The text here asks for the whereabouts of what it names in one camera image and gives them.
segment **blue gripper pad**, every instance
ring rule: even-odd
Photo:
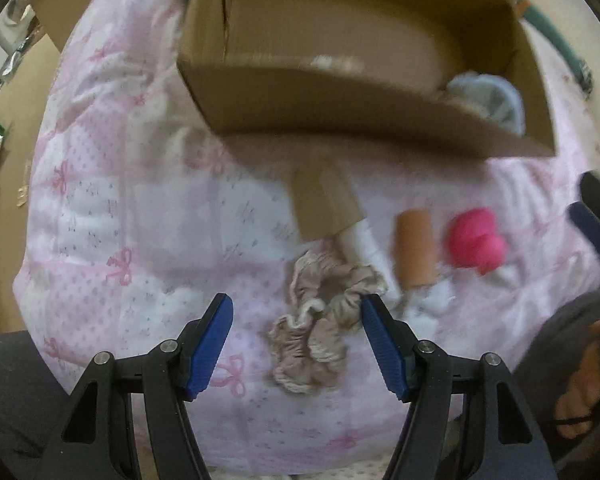
[[[185,400],[191,401],[206,390],[233,322],[234,303],[231,298],[226,294],[216,294],[193,332],[180,341],[180,373],[186,380],[186,384],[181,386]]]
[[[366,337],[382,372],[384,384],[404,402],[409,395],[409,387],[406,382],[407,370],[403,353],[411,349],[405,349],[401,344],[402,335],[397,322],[376,294],[363,296],[360,315]]]
[[[569,206],[569,218],[600,254],[600,219],[582,202]]]

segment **floor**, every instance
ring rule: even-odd
[[[0,332],[24,329],[11,283],[24,255],[27,207],[19,208],[16,202],[25,164],[38,138],[58,56],[45,36],[24,57],[13,80],[0,90],[0,122],[8,128],[0,166]]]
[[[600,131],[600,24],[584,0],[532,0],[590,65],[595,88],[590,107]],[[0,332],[20,330],[11,282],[24,254],[26,206],[16,207],[24,165],[30,159],[58,51],[44,38],[25,56],[15,78],[0,91],[0,120],[12,124],[0,168]]]

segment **cardboard tube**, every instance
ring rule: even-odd
[[[436,244],[429,211],[411,209],[398,215],[395,241],[397,275],[402,290],[436,283]]]

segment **white stick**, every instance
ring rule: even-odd
[[[347,227],[340,231],[336,238],[347,263],[371,266],[376,272],[382,274],[387,285],[387,292],[384,294],[385,303],[389,307],[395,306],[402,297],[400,286],[395,280],[391,261],[384,256],[376,244],[368,220],[365,218]]]

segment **pink toy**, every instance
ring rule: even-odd
[[[452,263],[475,267],[481,274],[497,269],[504,261],[507,243],[498,234],[490,209],[471,209],[451,222],[447,239]]]

